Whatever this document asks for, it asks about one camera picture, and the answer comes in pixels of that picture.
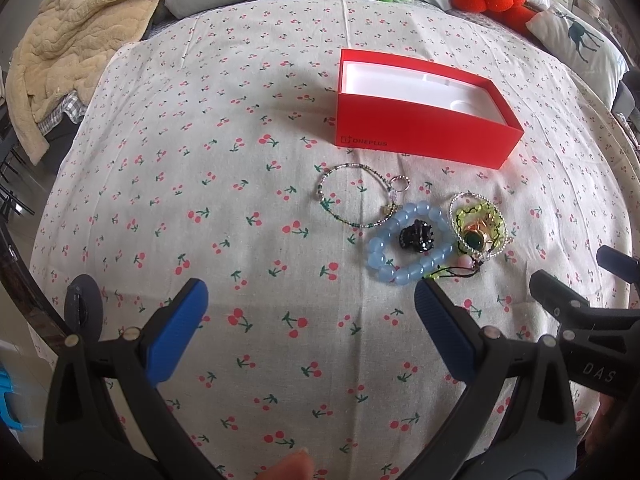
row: blue beaded bracelet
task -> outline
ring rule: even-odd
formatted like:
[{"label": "blue beaded bracelet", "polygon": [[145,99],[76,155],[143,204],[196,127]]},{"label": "blue beaded bracelet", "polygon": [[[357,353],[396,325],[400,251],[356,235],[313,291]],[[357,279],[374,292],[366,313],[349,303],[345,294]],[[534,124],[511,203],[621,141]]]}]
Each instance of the blue beaded bracelet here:
[{"label": "blue beaded bracelet", "polygon": [[[422,256],[418,262],[396,270],[393,265],[386,264],[385,247],[393,236],[399,235],[402,229],[411,225],[420,216],[428,217],[432,223],[436,224],[444,238],[436,248],[429,251],[428,256]],[[454,240],[449,222],[442,215],[440,208],[431,207],[426,200],[421,200],[417,204],[409,202],[404,204],[402,209],[397,211],[369,240],[367,265],[377,271],[376,277],[380,282],[395,282],[396,285],[417,282],[425,274],[437,270],[438,266],[453,253]]]}]

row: red box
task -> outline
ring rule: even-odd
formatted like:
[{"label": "red box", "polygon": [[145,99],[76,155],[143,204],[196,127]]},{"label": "red box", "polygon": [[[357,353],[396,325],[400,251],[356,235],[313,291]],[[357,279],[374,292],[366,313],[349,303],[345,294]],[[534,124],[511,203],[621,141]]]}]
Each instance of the red box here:
[{"label": "red box", "polygon": [[343,49],[335,143],[500,169],[524,133],[484,77],[414,57]]}]

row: human hand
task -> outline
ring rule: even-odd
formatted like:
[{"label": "human hand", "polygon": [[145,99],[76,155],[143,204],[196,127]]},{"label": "human hand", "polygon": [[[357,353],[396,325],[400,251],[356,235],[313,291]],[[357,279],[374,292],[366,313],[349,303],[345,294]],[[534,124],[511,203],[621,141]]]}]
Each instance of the human hand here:
[{"label": "human hand", "polygon": [[314,461],[302,449],[287,455],[267,471],[260,473],[255,480],[312,480]]},{"label": "human hand", "polygon": [[600,394],[600,407],[584,437],[584,449],[588,454],[593,453],[604,442],[621,408],[619,400]]}]

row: bed sheet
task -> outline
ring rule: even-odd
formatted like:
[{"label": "bed sheet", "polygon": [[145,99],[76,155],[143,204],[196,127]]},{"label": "bed sheet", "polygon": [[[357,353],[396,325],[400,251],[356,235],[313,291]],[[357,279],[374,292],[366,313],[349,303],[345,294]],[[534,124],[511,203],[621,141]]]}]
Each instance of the bed sheet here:
[{"label": "bed sheet", "polygon": [[[522,140],[499,171],[337,148],[343,47],[492,79]],[[144,324],[189,277],[203,279],[209,309],[159,386],[195,445],[229,478],[306,447],[317,478],[389,480],[463,385],[416,316],[413,287],[379,283],[364,267],[372,233],[319,205],[322,172],[362,162],[409,176],[406,202],[447,208],[467,189],[493,200],[513,242],[477,276],[440,283],[480,325],[536,340],[557,329],[528,293],[538,269],[596,306],[628,306],[628,286],[595,261],[601,244],[637,247],[639,168],[628,154],[593,93],[514,35],[405,4],[252,2],[182,20],[114,56],[53,187],[31,272],[59,310],[73,277],[94,276],[104,338]],[[368,220],[385,201],[379,187],[344,170],[325,191],[343,216]],[[489,444],[510,387],[475,452]],[[581,434],[596,395],[572,393]]]}]

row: fleece blanket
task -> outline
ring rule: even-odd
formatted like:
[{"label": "fleece blanket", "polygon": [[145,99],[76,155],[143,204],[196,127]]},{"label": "fleece blanket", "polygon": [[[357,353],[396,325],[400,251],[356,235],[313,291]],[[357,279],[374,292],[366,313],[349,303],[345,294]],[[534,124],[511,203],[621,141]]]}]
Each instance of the fleece blanket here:
[{"label": "fleece blanket", "polygon": [[89,104],[107,63],[138,41],[159,0],[44,0],[14,51],[6,100],[18,139],[33,164],[49,143],[37,123],[76,90]]}]

